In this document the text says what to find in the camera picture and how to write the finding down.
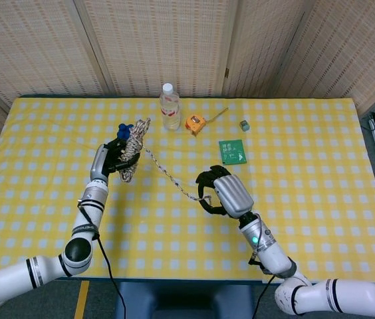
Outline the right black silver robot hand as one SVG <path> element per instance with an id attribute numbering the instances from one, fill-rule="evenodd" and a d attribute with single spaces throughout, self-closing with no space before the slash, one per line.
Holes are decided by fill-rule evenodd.
<path id="1" fill-rule="evenodd" d="M 252 211 L 254 201 L 244 184 L 221 165 L 213 165 L 210 170 L 201 172 L 197 178 L 197 191 L 200 205 L 212 215 L 228 215 L 233 219 L 240 219 L 244 214 Z M 214 190 L 221 203 L 213 207 L 205 199 L 204 189 Z"/>

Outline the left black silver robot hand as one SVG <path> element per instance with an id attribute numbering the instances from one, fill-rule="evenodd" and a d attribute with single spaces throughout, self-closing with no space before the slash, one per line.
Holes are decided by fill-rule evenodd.
<path id="1" fill-rule="evenodd" d="M 131 159 L 122 159 L 125 148 L 126 140 L 120 138 L 116 138 L 107 144 L 101 144 L 96 151 L 90 169 L 90 180 L 98 179 L 108 183 L 108 177 L 111 173 L 134 167 L 140 158 L 140 154 L 137 153 Z"/>

